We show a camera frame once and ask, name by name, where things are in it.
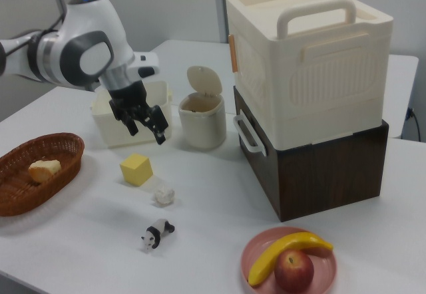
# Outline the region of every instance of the brown basket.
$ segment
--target brown basket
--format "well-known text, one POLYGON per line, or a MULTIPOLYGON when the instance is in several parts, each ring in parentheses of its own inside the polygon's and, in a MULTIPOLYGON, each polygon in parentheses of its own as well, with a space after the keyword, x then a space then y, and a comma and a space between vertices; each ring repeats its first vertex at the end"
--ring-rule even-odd
POLYGON ((85 144, 72 133, 56 133, 32 139, 0 158, 0 216, 15 216, 40 206, 80 171, 85 144), (58 160, 61 170, 36 183, 28 167, 37 160, 58 160))

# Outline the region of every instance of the white storage box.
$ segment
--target white storage box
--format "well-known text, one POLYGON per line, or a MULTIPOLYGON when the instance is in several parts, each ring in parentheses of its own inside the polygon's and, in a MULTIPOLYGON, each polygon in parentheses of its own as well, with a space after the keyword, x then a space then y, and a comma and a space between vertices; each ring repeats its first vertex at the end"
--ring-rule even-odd
MULTIPOLYGON (((144 83, 144 86, 146 89, 146 103, 149 106, 159 105, 168 123, 164 136, 166 139, 170 138, 172 135, 172 111, 170 107, 172 93, 168 88, 168 84, 164 81, 154 81, 144 83)), ((91 106, 92 116, 101 132, 103 141, 108 147, 155 141, 154 134, 138 121, 136 121, 136 125, 139 132, 131 136, 127 127, 121 121, 115 119, 109 105, 110 99, 108 91, 101 88, 97 91, 96 100, 92 102, 91 106)))
POLYGON ((392 17, 356 0, 226 0, 236 88, 276 150, 381 126, 392 17))

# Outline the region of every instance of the toy panda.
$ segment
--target toy panda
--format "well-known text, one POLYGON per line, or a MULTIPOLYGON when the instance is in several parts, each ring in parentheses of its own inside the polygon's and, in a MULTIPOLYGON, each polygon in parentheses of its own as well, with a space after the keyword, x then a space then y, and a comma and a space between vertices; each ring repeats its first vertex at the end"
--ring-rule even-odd
POLYGON ((166 219, 156 220, 154 224, 146 229, 146 234, 142 239, 144 240, 146 250, 156 249, 160 244, 161 235, 167 231, 173 233, 174 226, 171 225, 166 219))

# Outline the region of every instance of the red apple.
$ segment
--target red apple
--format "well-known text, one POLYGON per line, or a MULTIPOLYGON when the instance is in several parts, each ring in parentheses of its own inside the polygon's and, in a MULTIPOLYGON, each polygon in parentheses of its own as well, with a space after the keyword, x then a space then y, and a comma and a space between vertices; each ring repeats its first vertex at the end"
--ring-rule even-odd
POLYGON ((298 249, 287 249, 277 258, 275 280, 288 293, 305 291, 314 278, 314 265, 308 255, 298 249))

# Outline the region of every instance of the yellow cube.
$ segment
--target yellow cube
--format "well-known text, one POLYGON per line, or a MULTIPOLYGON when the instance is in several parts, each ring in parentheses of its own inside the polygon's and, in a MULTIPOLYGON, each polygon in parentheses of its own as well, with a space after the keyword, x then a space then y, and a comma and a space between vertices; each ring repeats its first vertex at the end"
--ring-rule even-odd
POLYGON ((134 186, 143 185, 153 175, 149 159, 136 153, 121 162, 120 168, 124 180, 134 186))

